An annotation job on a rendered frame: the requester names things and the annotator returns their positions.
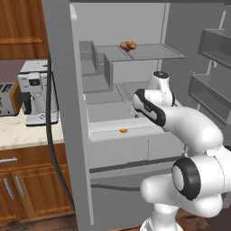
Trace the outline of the wide white fridge drawer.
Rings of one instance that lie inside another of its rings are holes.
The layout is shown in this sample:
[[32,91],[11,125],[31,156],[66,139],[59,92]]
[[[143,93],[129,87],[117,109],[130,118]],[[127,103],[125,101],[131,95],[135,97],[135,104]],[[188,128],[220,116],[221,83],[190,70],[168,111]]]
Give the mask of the wide white fridge drawer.
[[[125,134],[120,129],[128,129]],[[146,161],[148,159],[148,139],[162,134],[163,130],[152,123],[124,125],[120,128],[94,129],[90,133],[88,146],[89,168],[102,168]]]

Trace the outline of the grey stepped fridge shelf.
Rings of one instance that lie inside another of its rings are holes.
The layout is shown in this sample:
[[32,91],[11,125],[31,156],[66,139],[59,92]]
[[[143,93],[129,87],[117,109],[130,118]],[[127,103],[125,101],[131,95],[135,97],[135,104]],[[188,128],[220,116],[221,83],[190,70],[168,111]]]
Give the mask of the grey stepped fridge shelf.
[[113,88],[113,64],[93,41],[79,43],[83,92],[99,93]]

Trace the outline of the narrow white fridge drawer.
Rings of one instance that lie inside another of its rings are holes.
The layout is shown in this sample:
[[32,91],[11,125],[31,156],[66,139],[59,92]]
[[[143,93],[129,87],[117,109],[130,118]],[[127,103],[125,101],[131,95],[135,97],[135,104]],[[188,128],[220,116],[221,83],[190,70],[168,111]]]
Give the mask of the narrow white fridge drawer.
[[184,144],[173,134],[159,134],[149,138],[148,160],[156,161],[179,157],[183,153]]

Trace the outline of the glass fridge shelf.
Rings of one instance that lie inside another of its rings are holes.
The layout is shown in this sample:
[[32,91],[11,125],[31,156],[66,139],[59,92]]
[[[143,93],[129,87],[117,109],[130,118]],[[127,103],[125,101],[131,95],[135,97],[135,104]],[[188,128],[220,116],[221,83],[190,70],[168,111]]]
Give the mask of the glass fridge shelf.
[[110,61],[131,60],[168,60],[184,59],[185,56],[169,46],[158,44],[138,44],[132,51],[126,52],[118,45],[97,46],[98,52],[103,52]]

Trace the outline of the grey freezer drawer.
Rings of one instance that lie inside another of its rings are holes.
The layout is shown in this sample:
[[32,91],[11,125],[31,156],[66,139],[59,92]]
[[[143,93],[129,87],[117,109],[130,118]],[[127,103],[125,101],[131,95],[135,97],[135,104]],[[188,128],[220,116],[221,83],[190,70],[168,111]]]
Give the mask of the grey freezer drawer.
[[[170,173],[167,169],[101,172],[91,175],[92,184],[139,188],[143,179]],[[92,188],[94,225],[91,231],[108,231],[141,225],[152,212],[140,191]]]

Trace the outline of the wooden drawer front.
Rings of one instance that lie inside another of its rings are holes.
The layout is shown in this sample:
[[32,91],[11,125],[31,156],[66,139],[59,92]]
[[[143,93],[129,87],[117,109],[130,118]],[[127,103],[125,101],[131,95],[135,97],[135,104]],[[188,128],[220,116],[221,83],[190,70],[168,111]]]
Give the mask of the wooden drawer front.
[[18,171],[53,166],[47,145],[0,151],[0,160],[12,158],[16,158],[16,161],[0,163],[0,179]]

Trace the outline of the grey fridge door with bins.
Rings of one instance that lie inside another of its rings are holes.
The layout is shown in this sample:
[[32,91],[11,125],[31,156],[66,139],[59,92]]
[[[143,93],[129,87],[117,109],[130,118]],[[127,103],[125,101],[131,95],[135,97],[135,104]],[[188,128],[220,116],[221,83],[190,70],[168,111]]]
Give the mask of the grey fridge door with bins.
[[217,29],[225,11],[219,3],[171,4],[165,43],[186,56],[182,60],[164,60],[162,70],[170,76],[170,86],[183,106],[197,108],[188,94],[192,74],[207,74],[209,59],[198,54],[204,29]]

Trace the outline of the brown bread roll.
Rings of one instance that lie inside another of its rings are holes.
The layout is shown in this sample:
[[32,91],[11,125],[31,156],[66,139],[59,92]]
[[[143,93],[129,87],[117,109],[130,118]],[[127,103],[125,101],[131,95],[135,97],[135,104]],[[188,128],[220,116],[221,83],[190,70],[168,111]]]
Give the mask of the brown bread roll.
[[121,42],[120,47],[125,51],[130,51],[136,48],[136,44],[134,42]]

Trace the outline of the white coffee machine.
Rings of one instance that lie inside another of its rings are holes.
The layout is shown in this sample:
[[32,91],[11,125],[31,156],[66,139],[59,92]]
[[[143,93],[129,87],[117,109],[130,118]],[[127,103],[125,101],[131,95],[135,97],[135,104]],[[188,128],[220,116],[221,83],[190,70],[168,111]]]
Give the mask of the white coffee machine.
[[47,60],[27,60],[18,74],[27,126],[46,125]]

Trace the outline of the large grey door bin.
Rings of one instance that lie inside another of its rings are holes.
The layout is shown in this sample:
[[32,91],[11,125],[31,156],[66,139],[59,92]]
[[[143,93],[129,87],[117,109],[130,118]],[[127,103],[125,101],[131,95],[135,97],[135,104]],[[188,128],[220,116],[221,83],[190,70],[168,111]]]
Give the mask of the large grey door bin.
[[192,74],[189,95],[224,125],[231,125],[231,90],[225,91],[210,74]]

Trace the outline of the wide wooden cupboard door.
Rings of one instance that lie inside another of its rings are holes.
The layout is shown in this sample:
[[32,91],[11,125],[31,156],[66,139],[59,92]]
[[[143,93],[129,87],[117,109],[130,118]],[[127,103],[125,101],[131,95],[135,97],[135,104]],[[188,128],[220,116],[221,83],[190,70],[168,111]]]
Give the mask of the wide wooden cupboard door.
[[26,215],[29,218],[54,215],[72,210],[53,167],[15,172],[13,174],[15,184],[16,176],[20,178],[23,185],[25,198],[18,191]]

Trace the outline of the silver toaster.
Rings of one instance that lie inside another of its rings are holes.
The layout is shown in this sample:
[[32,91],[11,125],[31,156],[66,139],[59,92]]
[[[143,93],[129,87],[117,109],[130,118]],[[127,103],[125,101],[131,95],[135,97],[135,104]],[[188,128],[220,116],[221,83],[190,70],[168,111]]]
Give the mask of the silver toaster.
[[0,117],[17,116],[22,102],[18,99],[21,89],[17,82],[0,83]]

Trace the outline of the small grey door bin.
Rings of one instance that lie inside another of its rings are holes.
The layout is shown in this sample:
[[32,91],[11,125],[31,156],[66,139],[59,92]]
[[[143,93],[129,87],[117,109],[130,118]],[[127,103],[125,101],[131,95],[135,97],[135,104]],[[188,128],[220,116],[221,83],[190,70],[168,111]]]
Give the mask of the small grey door bin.
[[205,29],[198,54],[231,69],[231,29]]

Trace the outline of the narrow wooden cupboard door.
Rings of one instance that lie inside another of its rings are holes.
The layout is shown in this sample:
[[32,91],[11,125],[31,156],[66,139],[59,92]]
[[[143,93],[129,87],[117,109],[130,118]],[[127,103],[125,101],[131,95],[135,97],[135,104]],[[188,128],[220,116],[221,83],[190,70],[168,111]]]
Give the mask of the narrow wooden cupboard door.
[[11,200],[4,185],[4,178],[7,174],[0,174],[0,223],[6,223],[15,220],[14,200]]

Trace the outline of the wooden wall cupboard door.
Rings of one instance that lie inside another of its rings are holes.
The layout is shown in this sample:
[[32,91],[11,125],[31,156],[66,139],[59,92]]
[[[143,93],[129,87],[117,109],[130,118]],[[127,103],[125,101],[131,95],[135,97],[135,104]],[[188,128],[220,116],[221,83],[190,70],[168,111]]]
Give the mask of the wooden wall cupboard door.
[[0,0],[0,60],[47,57],[42,0]]

